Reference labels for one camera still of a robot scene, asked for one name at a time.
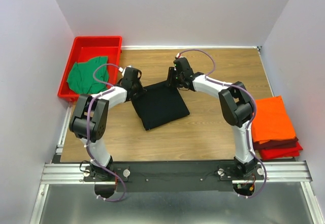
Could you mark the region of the black t shirt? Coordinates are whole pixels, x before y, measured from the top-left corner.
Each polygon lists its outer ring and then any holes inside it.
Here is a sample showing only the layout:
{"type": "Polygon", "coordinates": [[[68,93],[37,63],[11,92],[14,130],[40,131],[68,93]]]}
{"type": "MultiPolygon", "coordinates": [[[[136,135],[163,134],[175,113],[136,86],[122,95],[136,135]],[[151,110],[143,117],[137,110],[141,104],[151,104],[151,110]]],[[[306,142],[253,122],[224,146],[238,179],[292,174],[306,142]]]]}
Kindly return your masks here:
{"type": "Polygon", "coordinates": [[[166,81],[144,87],[144,94],[133,98],[132,105],[145,130],[152,130],[190,114],[182,96],[166,81]]]}

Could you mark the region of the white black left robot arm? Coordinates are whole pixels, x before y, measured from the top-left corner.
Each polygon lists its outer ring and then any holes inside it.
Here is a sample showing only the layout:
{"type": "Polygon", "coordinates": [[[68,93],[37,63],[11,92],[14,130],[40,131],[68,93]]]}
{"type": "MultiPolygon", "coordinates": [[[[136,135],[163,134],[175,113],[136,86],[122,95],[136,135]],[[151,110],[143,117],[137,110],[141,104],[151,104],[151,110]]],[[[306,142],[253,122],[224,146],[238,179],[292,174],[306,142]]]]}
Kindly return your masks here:
{"type": "Polygon", "coordinates": [[[83,142],[90,157],[89,166],[81,169],[84,177],[100,181],[109,181],[111,178],[120,182],[128,181],[131,174],[129,168],[121,171],[121,178],[118,178],[114,172],[113,158],[105,147],[103,135],[109,110],[146,92],[140,81],[142,72],[132,66],[119,67],[118,71],[122,74],[122,78],[116,85],[112,85],[99,80],[96,77],[97,71],[99,69],[93,73],[94,80],[108,85],[109,88],[103,92],[79,96],[70,120],[69,130],[83,142]]]}

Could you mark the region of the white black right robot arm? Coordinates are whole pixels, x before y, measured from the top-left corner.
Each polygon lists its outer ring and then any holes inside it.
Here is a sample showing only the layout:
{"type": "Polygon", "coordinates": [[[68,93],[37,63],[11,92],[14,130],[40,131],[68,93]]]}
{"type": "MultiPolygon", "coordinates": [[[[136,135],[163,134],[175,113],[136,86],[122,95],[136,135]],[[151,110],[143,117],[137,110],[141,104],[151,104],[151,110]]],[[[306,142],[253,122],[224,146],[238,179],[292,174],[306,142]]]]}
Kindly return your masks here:
{"type": "Polygon", "coordinates": [[[233,173],[239,179],[251,175],[257,165],[251,135],[256,105],[242,82],[227,83],[194,72],[183,56],[169,68],[167,85],[203,92],[219,99],[224,120],[232,127],[235,140],[233,173]]]}

